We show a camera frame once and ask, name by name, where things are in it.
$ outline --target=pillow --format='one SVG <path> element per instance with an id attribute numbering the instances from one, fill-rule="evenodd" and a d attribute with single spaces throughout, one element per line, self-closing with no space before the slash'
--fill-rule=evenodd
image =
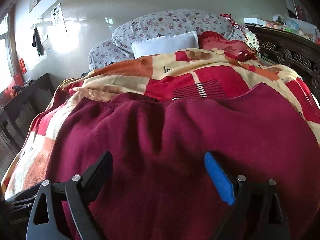
<path id="1" fill-rule="evenodd" d="M 132 43 L 134 58 L 161 53 L 173 53 L 179 49 L 199 48 L 197 32 L 174 36 L 156 37 L 146 41 Z"/>
<path id="2" fill-rule="evenodd" d="M 114 45 L 111 38 L 97 44 L 89 53 L 89 71 L 100 69 L 123 60 L 133 58 L 133 54 Z"/>
<path id="3" fill-rule="evenodd" d="M 240 39 L 246 42 L 241 31 L 234 28 L 220 14 L 190 9 L 170 10 L 138 17 L 116 28 L 112 33 L 112 42 L 133 54 L 131 44 L 134 41 L 146 41 L 192 31 L 197 31 L 198 34 L 214 31 L 227 40 Z"/>
<path id="4" fill-rule="evenodd" d="M 201 49 L 222 49 L 227 57 L 238 61 L 252 59 L 256 53 L 255 49 L 250 49 L 243 41 L 227 41 L 220 34 L 212 31 L 207 31 L 200 35 L 199 44 Z"/>

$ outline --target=wooden table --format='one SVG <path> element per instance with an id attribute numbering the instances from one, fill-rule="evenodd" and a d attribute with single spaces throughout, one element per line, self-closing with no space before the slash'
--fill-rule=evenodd
<path id="1" fill-rule="evenodd" d="M 44 74 L 43 76 L 40 76 L 34 83 L 26 87 L 23 91 L 21 91 L 18 95 L 11 99 L 4 106 L 4 109 L 0 113 L 0 128 L 4 131 L 4 134 L 18 150 L 20 150 L 20 147 L 7 130 L 8 121 L 11 123 L 12 127 L 19 134 L 19 136 L 23 140 L 25 140 L 26 136 L 23 134 L 20 127 L 17 125 L 16 120 L 20 116 L 22 106 L 26 103 L 30 103 L 32 110 L 36 114 L 40 113 L 36 104 L 34 103 L 34 94 L 38 89 L 49 90 L 52 96 L 54 95 L 55 89 L 52 85 L 48 73 Z"/>

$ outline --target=metal screw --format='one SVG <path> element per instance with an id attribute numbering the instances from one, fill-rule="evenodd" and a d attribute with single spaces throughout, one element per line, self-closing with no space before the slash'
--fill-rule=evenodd
<path id="1" fill-rule="evenodd" d="M 271 186 L 274 186 L 276 184 L 276 181 L 274 179 L 269 179 L 269 184 Z"/>
<path id="2" fill-rule="evenodd" d="M 73 180 L 73 181 L 78 181 L 80 178 L 81 178 L 80 175 L 74 175 L 74 176 L 72 177 L 72 180 Z"/>
<path id="3" fill-rule="evenodd" d="M 247 178 L 244 175 L 238 175 L 237 179 L 239 181 L 245 181 Z"/>
<path id="4" fill-rule="evenodd" d="M 48 180 L 46 179 L 46 180 L 44 180 L 44 181 L 42 182 L 42 186 L 48 186 L 49 183 L 50 183 L 50 181 L 48 181 Z"/>

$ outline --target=red decoration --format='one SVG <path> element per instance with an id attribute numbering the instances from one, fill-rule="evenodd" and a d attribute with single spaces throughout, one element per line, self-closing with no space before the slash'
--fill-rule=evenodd
<path id="1" fill-rule="evenodd" d="M 23 58 L 20 59 L 20 69 L 22 74 L 27 72 L 26 65 L 24 64 Z"/>
<path id="2" fill-rule="evenodd" d="M 226 18 L 233 27 L 242 30 L 245 29 L 246 27 L 239 25 L 238 23 L 236 23 L 232 18 L 231 18 L 231 14 L 220 14 L 222 17 Z"/>
<path id="3" fill-rule="evenodd" d="M 200 49 L 222 49 L 225 56 L 242 62 L 252 59 L 256 53 L 245 42 L 238 40 L 228 41 L 220 34 L 212 31 L 206 31 L 199 35 L 198 41 Z"/>
<path id="4" fill-rule="evenodd" d="M 2 106 L 5 106 L 10 100 L 11 100 L 10 91 L 8 88 L 6 88 L 1 94 L 0 94 L 0 104 Z"/>

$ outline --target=black clamp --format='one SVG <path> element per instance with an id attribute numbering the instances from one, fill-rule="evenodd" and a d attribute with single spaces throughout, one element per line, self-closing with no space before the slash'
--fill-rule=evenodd
<path id="1" fill-rule="evenodd" d="M 252 183 L 244 175 L 232 176 L 207 152 L 204 165 L 221 199 L 230 212 L 210 240 L 290 240 L 287 217 L 276 193 L 276 182 Z M 243 232 L 247 215 L 251 217 Z"/>
<path id="2" fill-rule="evenodd" d="M 74 175 L 69 181 L 58 183 L 44 180 L 15 196 L 8 219 L 14 224 L 23 215 L 30 214 L 26 240 L 70 240 L 72 237 L 62 207 L 62 201 L 67 201 L 81 239 L 106 240 L 88 205 L 96 200 L 111 172 L 112 156 L 106 152 L 82 176 Z M 33 193 L 35 195 L 31 198 L 23 199 Z"/>

